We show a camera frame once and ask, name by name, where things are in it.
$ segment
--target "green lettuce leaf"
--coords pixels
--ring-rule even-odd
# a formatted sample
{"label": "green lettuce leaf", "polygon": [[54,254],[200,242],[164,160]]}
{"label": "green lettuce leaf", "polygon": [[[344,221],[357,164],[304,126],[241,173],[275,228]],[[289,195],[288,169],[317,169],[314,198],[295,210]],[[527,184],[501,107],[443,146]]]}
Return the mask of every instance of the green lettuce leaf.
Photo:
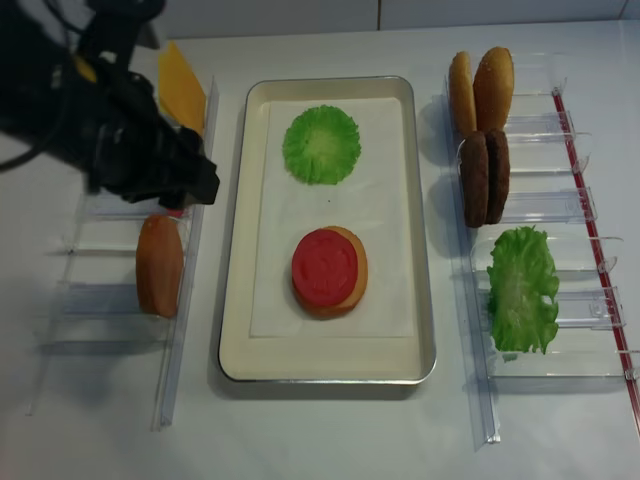
{"label": "green lettuce leaf", "polygon": [[491,335],[500,351],[534,352],[558,333],[560,280],[547,246],[547,234],[531,227],[505,231],[491,252]]}
{"label": "green lettuce leaf", "polygon": [[296,117],[282,144],[285,168],[308,184],[337,184],[352,172],[360,152],[358,125],[327,105]]}

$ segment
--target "red tomato slice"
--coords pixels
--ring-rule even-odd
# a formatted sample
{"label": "red tomato slice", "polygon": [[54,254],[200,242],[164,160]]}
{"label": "red tomato slice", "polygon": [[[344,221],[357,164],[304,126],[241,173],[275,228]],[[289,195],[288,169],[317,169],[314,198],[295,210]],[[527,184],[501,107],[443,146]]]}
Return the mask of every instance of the red tomato slice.
{"label": "red tomato slice", "polygon": [[358,279],[358,256],[349,240],[333,230],[304,236],[291,261],[293,285],[307,302],[318,307],[345,300]]}

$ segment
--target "white table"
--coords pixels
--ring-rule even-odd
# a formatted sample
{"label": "white table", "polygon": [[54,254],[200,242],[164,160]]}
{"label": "white table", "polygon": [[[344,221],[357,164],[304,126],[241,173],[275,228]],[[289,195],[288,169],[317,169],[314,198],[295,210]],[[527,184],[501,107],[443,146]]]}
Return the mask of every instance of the white table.
{"label": "white table", "polygon": [[[144,358],[111,365],[109,395],[80,404],[53,392],[25,417],[31,379],[16,363],[26,335],[21,324],[44,304],[56,259],[39,255],[68,218],[79,178],[40,159],[0,177],[0,478],[6,479],[320,479],[320,478],[634,478],[640,443],[622,381],[596,391],[501,393],[502,443],[477,450],[471,421],[451,263],[439,209],[451,202],[434,187],[439,161],[421,151],[428,254],[436,322],[437,365],[405,400],[242,399],[268,391],[232,388],[215,366],[221,303],[216,292],[227,206],[234,194],[241,118],[249,88],[260,80],[394,74],[415,90],[418,135],[438,134],[428,105],[442,93],[455,52],[496,44],[512,52],[569,54],[565,102],[578,130],[594,134],[586,181],[592,187],[601,235],[625,238],[613,272],[640,345],[640,241],[636,179],[640,178],[640,23],[519,25],[271,38],[186,40],[179,47],[208,89],[215,73],[221,94],[212,160],[222,186],[205,210],[198,268],[185,340],[174,425],[149,432],[135,415],[151,398],[136,394]],[[154,54],[139,51],[135,66],[155,78]],[[9,150],[2,149],[3,157]],[[38,193],[24,194],[29,185]]]}

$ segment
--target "cheese slice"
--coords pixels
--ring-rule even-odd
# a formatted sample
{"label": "cheese slice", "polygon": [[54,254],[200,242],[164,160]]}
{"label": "cheese slice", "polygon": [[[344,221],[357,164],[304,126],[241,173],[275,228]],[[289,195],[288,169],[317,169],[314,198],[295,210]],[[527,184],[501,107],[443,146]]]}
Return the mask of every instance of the cheese slice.
{"label": "cheese slice", "polygon": [[158,57],[158,98],[174,120],[203,136],[207,97],[174,42]]}

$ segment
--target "burger patty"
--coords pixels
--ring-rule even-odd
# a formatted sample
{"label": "burger patty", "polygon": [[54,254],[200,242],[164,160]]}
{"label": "burger patty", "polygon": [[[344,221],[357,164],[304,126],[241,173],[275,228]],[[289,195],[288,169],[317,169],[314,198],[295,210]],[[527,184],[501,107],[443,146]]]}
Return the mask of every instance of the burger patty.
{"label": "burger patty", "polygon": [[479,228],[487,218],[489,201],[489,156],[482,132],[469,135],[460,149],[460,177],[464,192],[464,220]]}
{"label": "burger patty", "polygon": [[500,130],[491,130],[485,135],[489,154],[489,200],[486,223],[496,224],[502,218],[504,204],[509,195],[509,147],[507,136]]}

